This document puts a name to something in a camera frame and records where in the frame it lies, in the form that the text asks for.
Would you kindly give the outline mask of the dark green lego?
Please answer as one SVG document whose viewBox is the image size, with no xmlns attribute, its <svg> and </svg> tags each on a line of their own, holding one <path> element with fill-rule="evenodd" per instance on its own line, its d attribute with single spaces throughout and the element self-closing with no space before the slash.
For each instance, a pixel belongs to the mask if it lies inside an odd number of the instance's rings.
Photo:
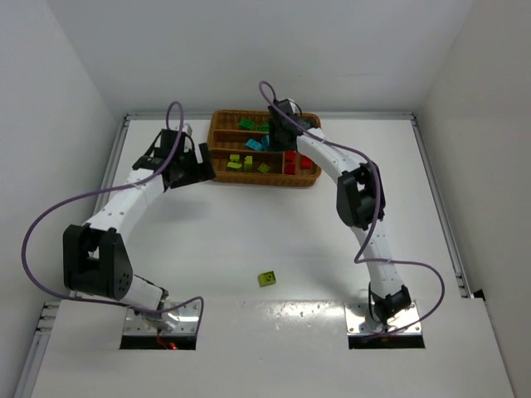
<svg viewBox="0 0 531 398">
<path fill-rule="evenodd" d="M 268 133 L 270 131 L 269 124 L 262 124 L 257 128 L 257 130 L 262 133 Z"/>
</svg>

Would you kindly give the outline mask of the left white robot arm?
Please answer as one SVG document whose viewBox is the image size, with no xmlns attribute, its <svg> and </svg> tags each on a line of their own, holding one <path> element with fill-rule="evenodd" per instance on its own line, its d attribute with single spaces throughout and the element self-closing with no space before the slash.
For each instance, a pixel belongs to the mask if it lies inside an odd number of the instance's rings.
<svg viewBox="0 0 531 398">
<path fill-rule="evenodd" d="M 169 307 L 168 291 L 136 275 L 126 243 L 143 214 L 166 191 L 216 176 L 206 143 L 189 130 L 160 131 L 134 163 L 126 189 L 83 225 L 63 234 L 63 279 L 71 291 L 90 294 L 156 316 Z"/>
</svg>

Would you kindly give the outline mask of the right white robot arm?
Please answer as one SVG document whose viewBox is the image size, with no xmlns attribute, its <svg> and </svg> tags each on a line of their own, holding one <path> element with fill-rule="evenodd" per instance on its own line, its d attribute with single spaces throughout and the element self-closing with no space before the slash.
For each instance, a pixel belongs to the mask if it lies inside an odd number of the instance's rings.
<svg viewBox="0 0 531 398">
<path fill-rule="evenodd" d="M 270 147 L 295 150 L 307 157 L 336 185 L 336 211 L 339 219 L 351 229 L 360 244 L 355 255 L 357 264 L 368 266 L 369 310 L 374 322 L 387 324 L 390 318 L 409 307 L 409 291 L 392 262 L 385 230 L 385 196 L 376 164 L 364 156 L 331 143 L 321 128 L 304 118 L 290 99 L 274 99 L 270 112 Z"/>
</svg>

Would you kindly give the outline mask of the red base lego brick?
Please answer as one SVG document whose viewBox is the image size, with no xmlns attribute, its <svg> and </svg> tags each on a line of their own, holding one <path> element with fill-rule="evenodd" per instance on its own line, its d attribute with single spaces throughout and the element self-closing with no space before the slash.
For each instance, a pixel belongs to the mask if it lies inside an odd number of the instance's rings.
<svg viewBox="0 0 531 398">
<path fill-rule="evenodd" d="M 286 151 L 284 152 L 284 159 L 288 163 L 294 163 L 297 158 L 297 152 L 296 151 Z"/>
</svg>

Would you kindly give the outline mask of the red rounded lego brick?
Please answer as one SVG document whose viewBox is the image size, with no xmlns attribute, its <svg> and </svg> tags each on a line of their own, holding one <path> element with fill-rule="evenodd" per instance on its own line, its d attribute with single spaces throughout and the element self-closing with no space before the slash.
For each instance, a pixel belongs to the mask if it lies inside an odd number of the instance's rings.
<svg viewBox="0 0 531 398">
<path fill-rule="evenodd" d="M 284 174 L 287 175 L 295 175 L 296 174 L 296 166 L 294 163 L 286 163 L 284 167 Z"/>
</svg>

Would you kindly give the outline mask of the lime lego brick front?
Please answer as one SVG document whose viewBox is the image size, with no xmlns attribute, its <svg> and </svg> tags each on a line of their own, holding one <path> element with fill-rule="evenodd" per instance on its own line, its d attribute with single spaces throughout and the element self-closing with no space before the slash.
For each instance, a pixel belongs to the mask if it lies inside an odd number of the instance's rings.
<svg viewBox="0 0 531 398">
<path fill-rule="evenodd" d="M 274 285 L 276 284 L 275 272 L 267 271 L 265 273 L 261 273 L 258 275 L 257 280 L 261 288 Z"/>
</svg>

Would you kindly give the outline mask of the lime green lego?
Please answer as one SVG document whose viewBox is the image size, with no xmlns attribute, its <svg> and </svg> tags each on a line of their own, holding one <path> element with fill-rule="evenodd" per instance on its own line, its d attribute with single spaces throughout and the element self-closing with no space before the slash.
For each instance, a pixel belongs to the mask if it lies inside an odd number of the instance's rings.
<svg viewBox="0 0 531 398">
<path fill-rule="evenodd" d="M 259 167 L 258 167 L 258 171 L 261 172 L 261 173 L 268 173 L 270 171 L 270 166 L 268 166 L 267 164 L 265 163 L 262 163 Z"/>
</svg>

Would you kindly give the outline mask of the long cyan lego brick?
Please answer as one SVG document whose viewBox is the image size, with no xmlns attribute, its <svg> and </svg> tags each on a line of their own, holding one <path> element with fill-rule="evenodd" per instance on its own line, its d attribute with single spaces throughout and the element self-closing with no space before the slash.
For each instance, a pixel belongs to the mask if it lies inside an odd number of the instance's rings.
<svg viewBox="0 0 531 398">
<path fill-rule="evenodd" d="M 270 137 L 268 135 L 261 139 L 261 145 L 265 152 L 270 151 Z"/>
</svg>

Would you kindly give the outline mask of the cyan rounded lego brick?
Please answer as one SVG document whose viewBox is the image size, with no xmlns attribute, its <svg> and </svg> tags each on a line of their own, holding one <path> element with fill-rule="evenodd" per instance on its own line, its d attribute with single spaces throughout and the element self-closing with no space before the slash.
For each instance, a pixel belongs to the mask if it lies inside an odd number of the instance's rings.
<svg viewBox="0 0 531 398">
<path fill-rule="evenodd" d="M 254 150 L 254 151 L 262 151 L 263 150 L 263 146 L 261 143 L 259 143 L 258 141 L 254 140 L 254 139 L 249 139 L 246 144 L 245 144 L 245 147 L 246 148 L 249 148 L 251 150 Z"/>
</svg>

